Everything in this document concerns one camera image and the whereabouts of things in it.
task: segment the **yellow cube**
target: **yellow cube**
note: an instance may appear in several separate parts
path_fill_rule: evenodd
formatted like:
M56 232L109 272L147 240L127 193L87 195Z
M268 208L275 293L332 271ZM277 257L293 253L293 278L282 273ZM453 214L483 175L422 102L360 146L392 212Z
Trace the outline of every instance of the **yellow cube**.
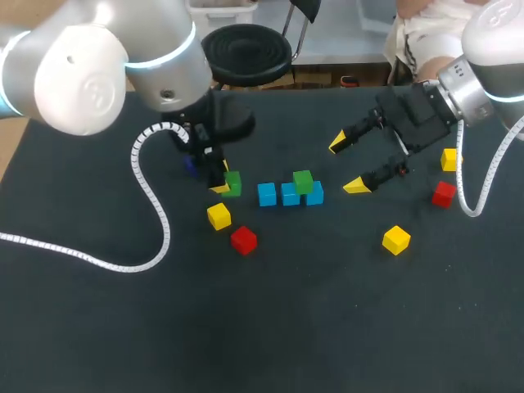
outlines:
M457 170L457 149L444 149L440 158L442 170L445 172L454 172Z
M387 248L391 254L398 255L408 248L410 239L411 235L396 225L386 232L384 240L382 240L382 245Z
M210 219L210 223L213 225L213 228L215 228L215 231L231 225L231 214L224 203L211 206L207 210L207 217Z

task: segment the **person's arm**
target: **person's arm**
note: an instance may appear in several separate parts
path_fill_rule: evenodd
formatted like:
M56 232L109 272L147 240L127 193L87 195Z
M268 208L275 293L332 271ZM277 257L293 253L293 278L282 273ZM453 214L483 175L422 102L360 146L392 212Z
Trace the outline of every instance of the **person's arm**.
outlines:
M396 9L402 19L411 19L433 0L396 0Z

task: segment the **cube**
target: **cube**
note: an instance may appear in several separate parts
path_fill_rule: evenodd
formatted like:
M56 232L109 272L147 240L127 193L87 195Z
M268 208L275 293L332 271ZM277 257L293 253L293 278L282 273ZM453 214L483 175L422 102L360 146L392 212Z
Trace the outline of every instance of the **cube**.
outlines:
M308 170L293 172L293 183L298 195L306 195L313 192L313 176Z
M225 174L226 184L229 186L231 191L224 192L222 197L232 198L239 197L242 194L242 180L240 179L240 172L227 172Z
M433 194L433 198L431 199L431 202L433 203L433 205L437 205L445 209L449 209L456 191L457 191L457 188L455 186L448 184L446 182L439 182L438 185L436 186L436 190L435 190L435 193Z
M457 149L444 149L440 158L442 170L445 172L454 172L457 170Z
M277 205L277 189L275 183L259 184L259 205L260 207Z
M300 195L296 193L294 183L282 184L282 204L284 206L297 206L300 204Z
M324 203L324 190L320 182L313 183L313 192L305 196L307 206L322 205Z
M215 228L215 231L226 228L231 225L231 214L224 203L211 206L207 210L207 217L210 220L211 225Z
M231 235L231 246L246 256L257 246L256 235L249 228L240 227Z
M391 254L398 255L408 248L410 239L411 236L396 225L386 232L382 240L382 245L389 250Z

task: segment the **stacked cubes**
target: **stacked cubes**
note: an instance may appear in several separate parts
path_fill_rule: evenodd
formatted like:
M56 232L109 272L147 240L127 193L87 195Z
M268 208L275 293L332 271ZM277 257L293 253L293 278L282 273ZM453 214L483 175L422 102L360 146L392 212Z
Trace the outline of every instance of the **stacked cubes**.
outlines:
M320 182L315 182L311 172L302 170L293 173L293 183L281 185L281 198L283 206L298 206L300 199L305 196L307 206L322 205L324 202L324 190ZM277 205L277 188L275 183L259 184L260 206Z

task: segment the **black table surface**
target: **black table surface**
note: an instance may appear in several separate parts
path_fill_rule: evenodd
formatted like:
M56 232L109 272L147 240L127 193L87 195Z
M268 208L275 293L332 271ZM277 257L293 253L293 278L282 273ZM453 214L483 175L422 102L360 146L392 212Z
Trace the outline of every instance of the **black table surface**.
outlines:
M449 136L413 172L373 194L341 186L398 146L375 131L334 156L343 125L376 89L240 93L257 127L225 147L242 197L216 233L220 201L189 177L167 134L142 167L166 209L165 260L120 274L0 242L0 391L11 392L516 392L524 391L522 146L510 148L485 213L430 202ZM105 133L76 138L31 123L0 188L0 231L139 264L160 247L157 217L129 168L158 115L131 95ZM467 194L475 200L504 135L496 120L468 131ZM323 206L259 208L256 184L310 169ZM259 247L229 245L240 225ZM386 230L412 235L394 257Z

